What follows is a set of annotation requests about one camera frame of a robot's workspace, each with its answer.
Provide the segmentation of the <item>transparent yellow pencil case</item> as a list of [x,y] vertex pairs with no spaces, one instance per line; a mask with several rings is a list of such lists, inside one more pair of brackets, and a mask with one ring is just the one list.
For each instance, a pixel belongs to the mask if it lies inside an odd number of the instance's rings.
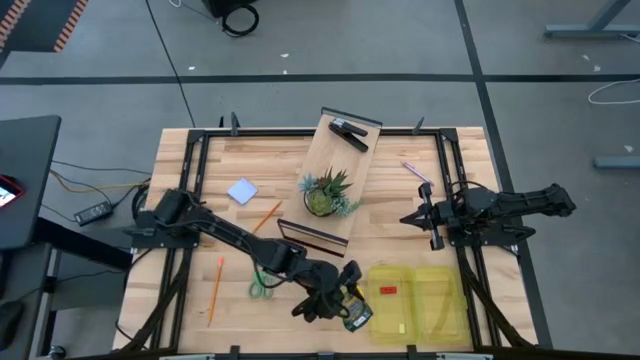
[[[382,286],[397,293],[381,295]],[[458,275],[446,266],[374,266],[367,300],[374,342],[384,345],[469,347],[467,304]]]

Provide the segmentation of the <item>yellow green crayon box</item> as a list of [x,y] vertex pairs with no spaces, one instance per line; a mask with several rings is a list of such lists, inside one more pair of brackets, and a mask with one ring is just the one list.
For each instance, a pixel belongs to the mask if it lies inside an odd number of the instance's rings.
[[342,319],[343,325],[349,332],[355,332],[371,319],[373,311],[365,299],[359,300],[350,295],[346,287],[342,288],[342,292],[344,297],[341,304],[349,309],[349,317]]

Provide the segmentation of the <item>succulent plant in black pot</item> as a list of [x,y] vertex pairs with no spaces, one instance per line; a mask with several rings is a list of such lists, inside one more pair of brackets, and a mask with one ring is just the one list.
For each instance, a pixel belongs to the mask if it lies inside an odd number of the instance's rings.
[[320,177],[306,174],[298,184],[306,209],[320,218],[351,216],[360,208],[362,201],[352,201],[346,195],[346,190],[352,186],[352,183],[346,183],[347,177],[345,170],[334,174],[333,168],[327,169]]

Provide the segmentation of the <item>black stapler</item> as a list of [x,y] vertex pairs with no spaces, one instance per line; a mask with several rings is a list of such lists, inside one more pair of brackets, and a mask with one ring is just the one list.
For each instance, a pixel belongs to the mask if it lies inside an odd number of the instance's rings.
[[360,140],[360,137],[366,137],[368,135],[366,130],[352,125],[341,118],[334,118],[331,120],[328,128],[356,150],[362,153],[366,153],[369,150],[369,146]]

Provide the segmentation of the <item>grey table foot with post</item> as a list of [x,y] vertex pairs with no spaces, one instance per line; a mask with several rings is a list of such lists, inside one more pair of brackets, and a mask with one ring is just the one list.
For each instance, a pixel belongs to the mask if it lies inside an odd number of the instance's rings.
[[631,0],[609,0],[599,12],[585,24],[554,24],[544,27],[543,36],[559,38],[624,38],[640,35],[640,25],[616,25],[612,21],[630,4]]

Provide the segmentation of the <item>black side desk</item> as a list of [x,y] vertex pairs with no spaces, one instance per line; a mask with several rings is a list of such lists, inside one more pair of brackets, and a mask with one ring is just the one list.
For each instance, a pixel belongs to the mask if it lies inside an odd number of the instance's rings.
[[60,124],[57,115],[0,120],[0,175],[24,191],[0,207],[0,251],[32,242]]

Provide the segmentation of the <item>short grey table foot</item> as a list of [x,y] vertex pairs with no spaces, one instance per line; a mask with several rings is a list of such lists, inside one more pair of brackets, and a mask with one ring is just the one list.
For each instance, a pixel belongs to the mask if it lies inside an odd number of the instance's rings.
[[640,169],[640,156],[603,156],[594,158],[599,169]]

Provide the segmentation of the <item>purple pen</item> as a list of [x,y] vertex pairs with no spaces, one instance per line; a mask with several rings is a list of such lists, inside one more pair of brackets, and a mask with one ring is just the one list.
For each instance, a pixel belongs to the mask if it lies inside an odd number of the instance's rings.
[[406,168],[408,171],[410,171],[412,174],[414,174],[415,176],[417,176],[418,178],[420,178],[422,180],[422,182],[427,183],[429,186],[433,187],[434,183],[431,179],[429,179],[426,175],[422,174],[419,170],[417,170],[413,165],[409,164],[408,162],[405,161],[401,161],[401,165]]

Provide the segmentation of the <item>black box on floor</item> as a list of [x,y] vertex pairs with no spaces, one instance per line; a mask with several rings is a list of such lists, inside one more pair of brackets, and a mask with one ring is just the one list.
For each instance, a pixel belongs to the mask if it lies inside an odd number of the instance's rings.
[[207,11],[214,18],[229,15],[243,6],[250,6],[255,1],[256,0],[201,0]]

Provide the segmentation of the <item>black power adapter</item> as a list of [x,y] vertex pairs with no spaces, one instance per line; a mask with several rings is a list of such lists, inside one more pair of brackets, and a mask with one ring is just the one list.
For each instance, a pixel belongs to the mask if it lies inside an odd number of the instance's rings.
[[104,201],[74,214],[74,219],[79,226],[85,226],[98,220],[105,219],[113,214],[113,206]]

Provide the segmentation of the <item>black metal table frame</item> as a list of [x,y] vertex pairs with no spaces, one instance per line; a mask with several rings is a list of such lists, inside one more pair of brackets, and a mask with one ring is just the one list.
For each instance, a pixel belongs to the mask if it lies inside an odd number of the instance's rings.
[[[497,190],[498,176],[482,127],[458,127],[461,157],[467,178]],[[203,201],[226,220],[250,231],[280,200],[279,209],[256,233],[279,237],[276,215],[284,214],[291,202],[298,175],[315,130],[311,128],[244,128],[236,137],[224,129],[211,140],[203,184]],[[164,192],[179,185],[189,129],[163,129],[156,154],[146,208],[152,209]],[[403,168],[408,161],[431,178],[435,194],[443,193],[436,143],[428,135],[411,135],[409,128],[383,129],[373,154],[364,185],[364,204],[355,214],[347,257],[341,259],[311,250],[309,254],[327,261],[358,261],[366,278],[373,265],[441,265],[456,268],[455,250],[447,245],[432,252],[426,233],[403,225],[398,219],[418,205],[418,178]],[[226,194],[227,188],[241,177],[257,186],[256,198],[240,206]],[[138,262],[128,277],[119,326],[134,337],[156,306],[162,287],[162,272],[168,251],[156,249]],[[178,354],[230,353],[238,345],[241,358],[253,355],[283,359],[317,353],[336,353],[334,358],[407,358],[406,345],[376,344],[368,326],[349,333],[342,322],[316,320],[306,323],[302,316],[292,317],[291,308],[303,300],[305,292],[297,285],[283,284],[271,300],[250,300],[247,288],[252,278],[250,259],[232,247],[203,236],[197,248],[192,246],[192,261],[186,288],[185,305],[179,326]],[[483,250],[490,289],[494,300],[529,341],[537,342],[529,300],[522,274],[514,255],[502,249]],[[210,298],[215,286],[218,258],[225,258],[221,285],[211,327],[208,324]],[[178,294],[168,305],[162,325],[156,326],[145,346],[149,349],[171,347],[171,331]]]

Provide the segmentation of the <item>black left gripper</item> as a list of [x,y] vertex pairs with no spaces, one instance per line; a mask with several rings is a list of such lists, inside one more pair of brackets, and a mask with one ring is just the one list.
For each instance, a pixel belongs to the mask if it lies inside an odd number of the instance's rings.
[[341,304],[342,288],[346,287],[350,295],[363,300],[363,292],[357,285],[360,278],[361,270],[355,260],[349,261],[341,272],[326,261],[298,261],[292,267],[292,281],[303,287],[308,297],[293,308],[292,316],[302,315],[308,323],[316,318],[348,318],[349,309]]

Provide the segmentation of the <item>phone in red case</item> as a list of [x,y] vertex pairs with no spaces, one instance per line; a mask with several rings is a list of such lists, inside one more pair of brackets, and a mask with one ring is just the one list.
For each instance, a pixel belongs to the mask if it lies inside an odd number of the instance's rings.
[[0,208],[8,206],[23,194],[24,189],[15,178],[0,175]]

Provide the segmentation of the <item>green handled scissors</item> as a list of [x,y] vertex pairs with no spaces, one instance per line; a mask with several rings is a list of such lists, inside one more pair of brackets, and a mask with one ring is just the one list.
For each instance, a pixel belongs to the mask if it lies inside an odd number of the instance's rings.
[[275,278],[267,273],[258,272],[254,274],[253,280],[248,288],[249,297],[253,300],[271,299],[274,290],[268,286],[275,284]]

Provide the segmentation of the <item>pale blue sticky note pad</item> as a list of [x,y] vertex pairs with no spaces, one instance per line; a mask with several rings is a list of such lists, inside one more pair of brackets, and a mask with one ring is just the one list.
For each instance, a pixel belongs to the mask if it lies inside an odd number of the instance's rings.
[[239,179],[227,190],[227,195],[240,205],[248,203],[257,193],[257,187],[246,178]]

